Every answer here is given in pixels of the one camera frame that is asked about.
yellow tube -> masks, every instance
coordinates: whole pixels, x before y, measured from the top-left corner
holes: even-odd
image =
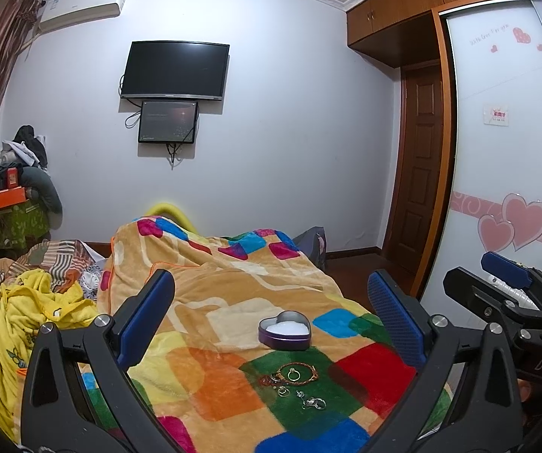
[[[195,230],[195,227],[193,226],[193,224],[191,224],[191,222],[189,221],[189,218],[187,218],[185,214],[180,209],[178,209],[174,204],[157,203],[147,213],[145,213],[145,216],[162,216],[163,214],[169,214],[170,217],[174,221],[176,221],[178,225],[184,230],[190,231],[191,233],[195,233],[196,235],[199,234]]]

baseboard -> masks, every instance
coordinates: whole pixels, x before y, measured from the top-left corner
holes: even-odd
[[[342,259],[344,257],[356,257],[357,255],[379,254],[380,247],[364,247],[362,249],[341,250],[336,252],[327,252],[327,259]]]
[[[101,254],[105,258],[108,258],[111,255],[111,243],[104,243],[104,242],[86,242],[86,243],[91,249]]]

dark wooden floor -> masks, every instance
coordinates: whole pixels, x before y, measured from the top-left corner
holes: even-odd
[[[374,310],[368,299],[368,278],[377,269],[386,269],[405,293],[411,289],[414,275],[380,254],[356,255],[327,261],[327,274],[336,281],[344,297],[356,301],[370,311]]]

small wall-mounted screen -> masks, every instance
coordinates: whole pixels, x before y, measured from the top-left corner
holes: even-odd
[[[143,101],[139,143],[193,143],[197,102]]]
[[[122,97],[222,99],[229,45],[183,41],[133,42]]]

blue gripper pad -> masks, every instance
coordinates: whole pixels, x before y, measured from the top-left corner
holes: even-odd
[[[139,364],[145,355],[174,299],[174,278],[167,270],[158,269],[141,291],[146,291],[147,295],[119,335],[120,354],[117,361],[124,371]]]
[[[524,289],[531,286],[533,282],[529,272],[518,266],[510,259],[506,259],[495,252],[487,252],[480,259],[480,267],[496,278],[501,279],[508,286],[516,289]]]
[[[426,364],[431,338],[429,315],[416,299],[401,291],[385,270],[369,277],[368,298],[403,362],[420,372]]]

